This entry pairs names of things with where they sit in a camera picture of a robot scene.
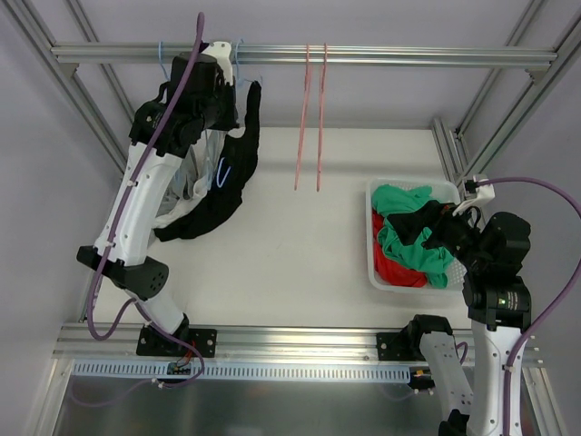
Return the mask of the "black tank top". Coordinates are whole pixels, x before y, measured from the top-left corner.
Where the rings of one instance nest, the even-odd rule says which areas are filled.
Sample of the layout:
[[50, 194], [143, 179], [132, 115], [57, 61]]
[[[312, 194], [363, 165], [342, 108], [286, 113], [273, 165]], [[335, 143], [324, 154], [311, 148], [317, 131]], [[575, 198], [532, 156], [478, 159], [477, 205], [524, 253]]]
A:
[[192, 240], [228, 221], [242, 204], [242, 190], [258, 165], [261, 84], [251, 83], [247, 93], [244, 133], [225, 136], [210, 191], [190, 212], [153, 232], [162, 242]]

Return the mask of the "black right arm base bracket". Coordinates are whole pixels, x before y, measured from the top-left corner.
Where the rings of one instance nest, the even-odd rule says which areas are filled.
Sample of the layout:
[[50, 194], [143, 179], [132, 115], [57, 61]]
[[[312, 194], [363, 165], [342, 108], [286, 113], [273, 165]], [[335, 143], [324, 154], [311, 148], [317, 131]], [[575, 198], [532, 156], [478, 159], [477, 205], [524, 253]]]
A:
[[417, 314], [399, 332], [378, 332], [376, 349], [380, 362], [424, 362], [419, 345], [424, 334], [444, 332], [452, 336], [453, 330], [445, 317]]

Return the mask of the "pink wire hanger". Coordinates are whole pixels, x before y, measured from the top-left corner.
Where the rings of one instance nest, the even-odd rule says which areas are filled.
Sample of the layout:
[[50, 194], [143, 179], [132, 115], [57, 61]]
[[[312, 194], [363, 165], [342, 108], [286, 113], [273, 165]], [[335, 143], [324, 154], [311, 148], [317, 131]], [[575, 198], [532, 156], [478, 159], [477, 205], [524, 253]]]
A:
[[321, 189], [321, 173], [322, 173], [322, 152], [324, 139], [324, 114], [325, 114], [325, 91], [326, 91], [326, 73], [328, 65], [328, 45], [323, 44], [323, 57], [320, 67], [319, 80], [319, 111], [318, 111], [318, 146], [317, 146], [317, 172], [316, 172], [316, 191]]

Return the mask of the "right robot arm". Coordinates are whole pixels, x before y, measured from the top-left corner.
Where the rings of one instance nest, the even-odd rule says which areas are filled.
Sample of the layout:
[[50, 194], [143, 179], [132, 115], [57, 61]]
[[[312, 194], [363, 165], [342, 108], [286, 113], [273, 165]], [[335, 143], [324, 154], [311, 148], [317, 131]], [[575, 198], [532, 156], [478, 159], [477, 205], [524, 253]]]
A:
[[478, 229], [468, 216], [452, 203], [429, 201], [413, 213], [392, 213], [388, 221], [405, 245], [429, 229], [424, 248], [444, 248], [465, 267], [474, 381], [467, 380], [444, 317], [415, 316], [389, 347], [428, 364], [442, 409], [438, 434], [519, 435], [524, 334], [532, 316], [519, 272], [530, 249], [530, 226], [512, 213], [496, 213]]

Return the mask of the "black left arm base bracket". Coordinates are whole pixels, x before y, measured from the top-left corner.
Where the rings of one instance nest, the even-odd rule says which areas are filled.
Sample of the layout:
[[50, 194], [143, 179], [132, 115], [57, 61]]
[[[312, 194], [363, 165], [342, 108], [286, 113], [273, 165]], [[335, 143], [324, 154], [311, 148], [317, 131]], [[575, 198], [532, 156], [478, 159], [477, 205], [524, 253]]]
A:
[[[213, 358], [217, 344], [217, 331], [215, 329], [182, 327], [179, 330], [178, 339], [188, 342], [203, 358]], [[140, 330], [136, 354], [145, 357], [175, 357], [183, 358], [186, 355], [193, 356], [191, 350], [170, 340], [158, 332], [152, 326], [142, 327]]]

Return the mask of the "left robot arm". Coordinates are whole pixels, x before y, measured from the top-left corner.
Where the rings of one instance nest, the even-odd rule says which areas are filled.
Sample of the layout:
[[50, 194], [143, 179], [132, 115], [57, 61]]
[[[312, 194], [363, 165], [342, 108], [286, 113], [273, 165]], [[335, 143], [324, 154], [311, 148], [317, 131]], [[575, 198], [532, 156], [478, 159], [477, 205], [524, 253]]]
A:
[[86, 319], [97, 341], [94, 306], [103, 279], [143, 312], [144, 355], [179, 356], [194, 343], [187, 315], [165, 289], [166, 264], [148, 256], [152, 234], [183, 218], [204, 200], [224, 166], [224, 142], [237, 128], [231, 45], [203, 45], [179, 54], [157, 96], [136, 112], [128, 161], [105, 226], [76, 259], [93, 270]]

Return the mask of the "red tank top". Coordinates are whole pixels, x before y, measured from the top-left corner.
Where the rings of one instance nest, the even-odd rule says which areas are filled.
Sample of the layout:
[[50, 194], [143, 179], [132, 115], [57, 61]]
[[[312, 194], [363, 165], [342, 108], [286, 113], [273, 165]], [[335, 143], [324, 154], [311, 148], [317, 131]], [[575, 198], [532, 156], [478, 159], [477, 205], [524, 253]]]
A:
[[425, 273], [405, 268], [399, 263], [388, 259], [377, 242], [379, 231], [383, 227], [383, 217], [372, 211], [372, 241], [374, 271], [384, 281], [394, 286], [420, 288], [428, 283]]

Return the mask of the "white tank top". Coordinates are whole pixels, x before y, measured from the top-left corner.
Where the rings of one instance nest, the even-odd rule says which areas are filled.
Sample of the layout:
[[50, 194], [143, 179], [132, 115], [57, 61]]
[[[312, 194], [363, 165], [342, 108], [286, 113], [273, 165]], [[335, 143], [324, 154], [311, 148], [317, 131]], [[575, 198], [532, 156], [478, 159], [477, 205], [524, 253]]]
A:
[[[225, 133], [214, 131], [217, 139], [218, 157], [215, 159], [213, 177], [220, 160]], [[153, 222], [153, 229], [162, 229], [191, 212], [210, 191], [202, 180], [202, 160], [204, 133], [202, 138], [191, 145], [181, 166], [169, 182]]]

